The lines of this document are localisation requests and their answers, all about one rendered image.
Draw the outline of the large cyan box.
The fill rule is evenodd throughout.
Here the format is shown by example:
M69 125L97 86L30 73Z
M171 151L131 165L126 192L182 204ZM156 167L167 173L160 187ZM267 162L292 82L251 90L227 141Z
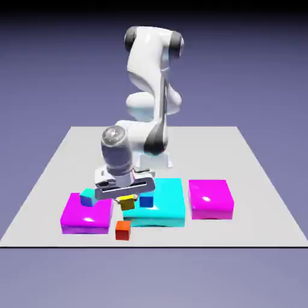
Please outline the large cyan box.
M141 208L138 200L135 208L123 212L123 219L132 227L183 227L186 207L182 180L179 178L156 178L155 190L139 196L153 196L154 207Z

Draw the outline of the small orange cube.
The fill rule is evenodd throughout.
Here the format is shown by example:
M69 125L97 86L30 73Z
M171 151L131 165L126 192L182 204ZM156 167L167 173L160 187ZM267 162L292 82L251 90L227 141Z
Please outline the small orange cube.
M128 241L131 234L130 221L118 221L115 225L115 239L119 241Z

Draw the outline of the small cyan cube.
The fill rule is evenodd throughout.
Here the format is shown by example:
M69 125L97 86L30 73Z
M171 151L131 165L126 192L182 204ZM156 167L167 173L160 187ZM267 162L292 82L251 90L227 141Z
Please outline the small cyan cube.
M93 207L97 203L96 192L92 188L84 189L80 194L81 205Z

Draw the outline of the large magenta box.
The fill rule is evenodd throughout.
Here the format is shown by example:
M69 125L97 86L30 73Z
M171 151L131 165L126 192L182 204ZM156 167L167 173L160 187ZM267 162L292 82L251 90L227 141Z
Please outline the large magenta box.
M226 180L190 179L188 198L193 220L231 220L234 200Z
M108 234L113 200L98 200L84 206L78 193L71 193L60 218L62 234Z

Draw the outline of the small yellow cube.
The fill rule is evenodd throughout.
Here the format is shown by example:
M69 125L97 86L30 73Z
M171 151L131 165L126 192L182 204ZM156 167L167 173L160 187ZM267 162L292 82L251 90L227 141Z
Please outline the small yellow cube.
M134 195L121 196L119 197L119 203L122 211L128 211L135 208L135 197Z

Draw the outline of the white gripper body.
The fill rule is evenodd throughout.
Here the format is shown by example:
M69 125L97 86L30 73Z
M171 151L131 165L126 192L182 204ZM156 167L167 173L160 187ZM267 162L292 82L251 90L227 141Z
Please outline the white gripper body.
M152 177L136 179L126 187L119 187L114 180L101 182L96 185L95 198L98 200L116 199L121 196L146 193L155 189L155 181Z

